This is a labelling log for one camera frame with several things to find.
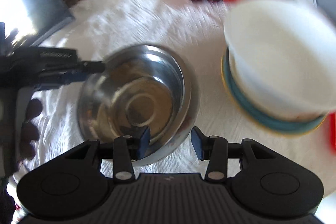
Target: metal bowl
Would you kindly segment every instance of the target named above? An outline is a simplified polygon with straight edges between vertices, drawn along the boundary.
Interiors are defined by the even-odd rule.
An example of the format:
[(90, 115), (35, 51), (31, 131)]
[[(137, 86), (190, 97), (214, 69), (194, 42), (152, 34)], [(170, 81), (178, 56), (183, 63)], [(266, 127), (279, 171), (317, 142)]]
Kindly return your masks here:
[[(146, 157), (133, 165), (148, 165), (169, 155), (189, 134), (182, 125), (187, 113), (188, 120), (190, 115), (191, 120), (196, 118), (195, 110), (188, 111), (195, 82), (188, 66), (173, 51), (150, 45), (125, 48), (105, 63), (105, 72), (90, 76), (81, 90), (77, 113), (83, 138), (111, 142), (149, 126)], [(194, 96), (193, 105), (198, 107), (197, 88)]]

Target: white ceramic bowl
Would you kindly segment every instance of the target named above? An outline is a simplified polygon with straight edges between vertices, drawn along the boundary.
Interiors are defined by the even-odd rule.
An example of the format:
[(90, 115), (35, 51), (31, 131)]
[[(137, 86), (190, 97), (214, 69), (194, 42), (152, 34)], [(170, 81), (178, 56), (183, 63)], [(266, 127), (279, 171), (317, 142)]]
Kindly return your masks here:
[(336, 109), (336, 29), (318, 10), (295, 0), (240, 0), (224, 28), (234, 78), (256, 106), (286, 120)]

